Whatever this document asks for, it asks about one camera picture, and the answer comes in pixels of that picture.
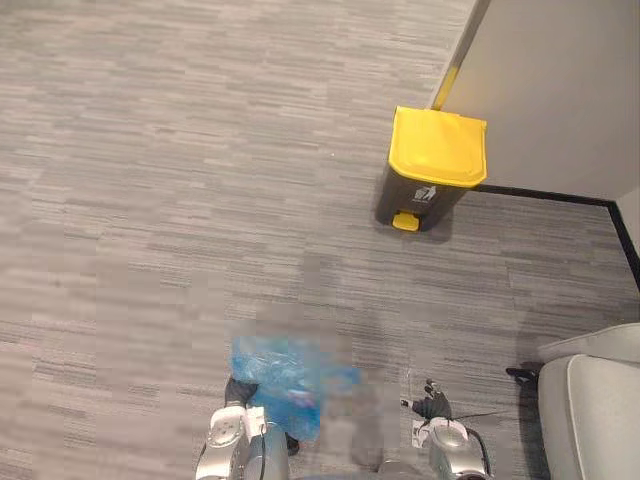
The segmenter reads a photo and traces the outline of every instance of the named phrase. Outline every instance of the black baseboard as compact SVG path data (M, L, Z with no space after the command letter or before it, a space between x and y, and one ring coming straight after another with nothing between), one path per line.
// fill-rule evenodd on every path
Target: black baseboard
M539 190L528 190L526 188L513 188L513 187L499 187L496 185L478 185L473 188L477 192L497 193L500 195L513 195L516 197L530 197L539 198L543 200L555 200L557 202L571 202L581 203L583 205L596 205L599 207L606 207L611 216L611 221L618 234L618 239L622 245L622 250L627 256L627 262L629 262L629 268L633 273L633 278L636 280L638 290L640 290L640 258L638 252L636 252L627 227L624 225L622 215L618 209L616 202L611 200L603 200L601 198L581 197L579 195L567 195L564 193L553 192L541 192Z

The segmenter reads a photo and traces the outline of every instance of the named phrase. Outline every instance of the chair leg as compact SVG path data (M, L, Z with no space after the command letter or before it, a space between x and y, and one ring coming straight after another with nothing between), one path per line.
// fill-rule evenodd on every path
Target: chair leg
M507 375L513 377L518 385L532 385L538 387L539 373L529 368L507 368Z

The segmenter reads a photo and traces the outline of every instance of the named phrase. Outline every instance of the black cable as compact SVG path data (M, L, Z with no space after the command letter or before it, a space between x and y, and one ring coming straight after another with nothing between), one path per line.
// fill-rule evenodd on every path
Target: black cable
M260 469L260 480L264 480L264 469L266 466L267 446L264 442L264 425L260 427L260 437L262 437L262 468Z
M461 417L455 417L451 420L460 420L462 418L473 418L473 417L487 417L489 415L498 415L499 413L509 413L508 410L501 410L499 412L487 412L487 413L474 413L472 415L462 415Z
M480 449L482 450L482 462L484 463L486 474L488 476L491 476L491 463L489 462L489 452L487 452L487 446L484 444L484 440L482 440L482 437L478 432L476 432L471 428L467 428L467 433L469 433L469 435L473 435L474 437L476 437L476 440L478 440L478 443L480 444Z

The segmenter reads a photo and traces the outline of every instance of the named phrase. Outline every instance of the white wall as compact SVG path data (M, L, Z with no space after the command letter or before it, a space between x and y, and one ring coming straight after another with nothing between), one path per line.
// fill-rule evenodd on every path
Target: white wall
M638 0L492 0L443 108L488 120L485 183L638 185L639 19Z
M640 254L640 186L620 197L616 203L633 246Z

